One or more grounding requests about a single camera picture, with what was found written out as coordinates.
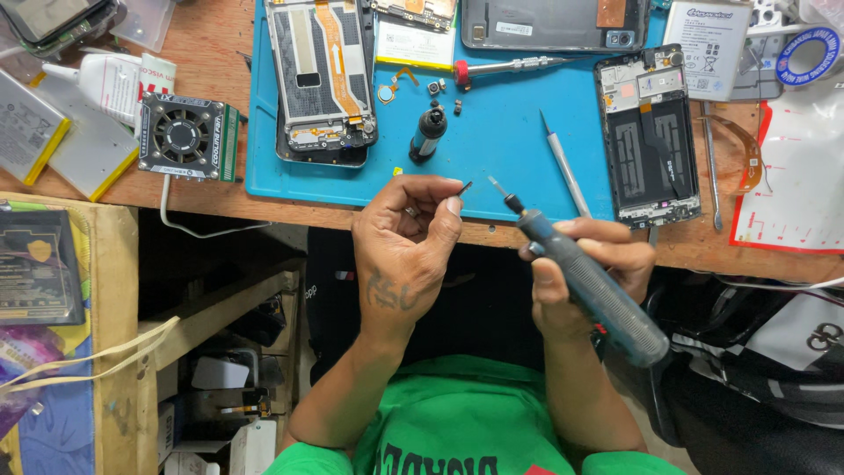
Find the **workbench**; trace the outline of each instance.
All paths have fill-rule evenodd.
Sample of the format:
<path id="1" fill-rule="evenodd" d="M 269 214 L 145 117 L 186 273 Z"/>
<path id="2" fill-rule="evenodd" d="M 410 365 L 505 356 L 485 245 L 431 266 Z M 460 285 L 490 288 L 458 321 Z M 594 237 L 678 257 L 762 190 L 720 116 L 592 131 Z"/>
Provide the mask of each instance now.
<path id="1" fill-rule="evenodd" d="M 164 47 L 161 53 L 153 54 L 178 65 L 178 94 L 220 99 L 243 112 L 249 110 L 250 73 L 243 58 L 235 51 L 249 53 L 252 50 L 255 8 L 262 8 L 262 5 L 254 0 L 197 0 L 176 6 Z M 143 50 L 137 46 L 130 46 L 130 49 L 135 53 Z M 697 115 L 700 110 L 700 104 L 693 101 L 692 115 Z M 717 109 L 717 113 L 752 134 L 758 131 L 760 112 L 755 103 L 731 103 L 725 109 Z M 730 193 L 737 188 L 743 171 L 743 147 L 724 129 L 713 126 L 723 218 L 723 230 L 717 232 L 712 225 L 710 180 L 701 121 L 695 121 L 694 134 L 703 216 L 659 228 L 658 265 L 788 281 L 817 282 L 844 275 L 844 260 L 835 255 L 792 254 L 729 246 L 728 234 L 735 203 Z M 397 154 L 404 156 L 405 151 L 397 151 Z M 245 157 L 246 128 L 243 127 L 238 138 L 238 176 L 244 175 Z M 140 172 L 130 167 L 100 202 L 158 208 L 162 179 L 157 173 Z M 0 171 L 0 189 L 84 199 L 49 167 L 33 187 L 24 186 L 8 173 Z M 260 198 L 247 194 L 243 185 L 237 183 L 182 180 L 173 180 L 169 209 L 337 229 L 349 229 L 355 213 L 360 210 L 353 206 Z M 647 239 L 644 232 L 636 232 L 635 235 L 636 239 Z M 511 222 L 466 219 L 461 242 L 516 248 L 526 239 Z"/>

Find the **forearm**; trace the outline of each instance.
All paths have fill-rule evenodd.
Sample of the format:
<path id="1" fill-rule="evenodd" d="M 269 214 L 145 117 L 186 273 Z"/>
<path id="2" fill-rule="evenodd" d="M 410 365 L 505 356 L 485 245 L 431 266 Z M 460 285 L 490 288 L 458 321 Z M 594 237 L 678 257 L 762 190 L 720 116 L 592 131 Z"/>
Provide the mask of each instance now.
<path id="1" fill-rule="evenodd" d="M 293 443 L 351 448 L 378 409 L 404 346 L 377 345 L 364 335 L 337 361 L 293 411 L 284 448 Z"/>
<path id="2" fill-rule="evenodd" d="M 549 414 L 562 439 L 591 452 L 647 451 L 587 337 L 546 341 L 545 378 Z"/>

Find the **qr code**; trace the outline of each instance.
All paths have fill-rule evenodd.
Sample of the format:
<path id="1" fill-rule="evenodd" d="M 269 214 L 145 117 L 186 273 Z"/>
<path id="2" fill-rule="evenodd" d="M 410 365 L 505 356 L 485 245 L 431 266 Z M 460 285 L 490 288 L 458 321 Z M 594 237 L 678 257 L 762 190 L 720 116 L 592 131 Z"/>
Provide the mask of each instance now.
<path id="1" fill-rule="evenodd" d="M 43 135 L 32 134 L 30 136 L 30 145 L 32 145 L 36 149 L 40 149 L 43 144 L 44 144 L 44 136 Z"/>

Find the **cooling fan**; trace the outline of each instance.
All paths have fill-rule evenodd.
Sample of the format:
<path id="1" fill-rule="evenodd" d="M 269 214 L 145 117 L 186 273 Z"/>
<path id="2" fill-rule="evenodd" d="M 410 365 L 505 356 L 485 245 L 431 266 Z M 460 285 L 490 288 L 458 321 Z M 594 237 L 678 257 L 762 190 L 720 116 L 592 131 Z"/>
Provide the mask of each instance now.
<path id="1" fill-rule="evenodd" d="M 144 92 L 138 168 L 233 182 L 239 118 L 223 102 Z"/>

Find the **small black cylinder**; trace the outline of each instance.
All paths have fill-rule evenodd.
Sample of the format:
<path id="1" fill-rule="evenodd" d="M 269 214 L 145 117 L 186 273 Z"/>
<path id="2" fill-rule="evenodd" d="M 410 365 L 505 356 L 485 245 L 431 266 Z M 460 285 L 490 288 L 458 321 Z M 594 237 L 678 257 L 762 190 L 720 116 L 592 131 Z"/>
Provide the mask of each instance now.
<path id="1" fill-rule="evenodd" d="M 446 128 L 448 128 L 448 121 L 442 110 L 435 107 L 425 111 L 419 117 L 416 134 L 410 140 L 410 160 L 418 165 L 431 158 L 436 151 L 436 145 L 446 133 Z"/>

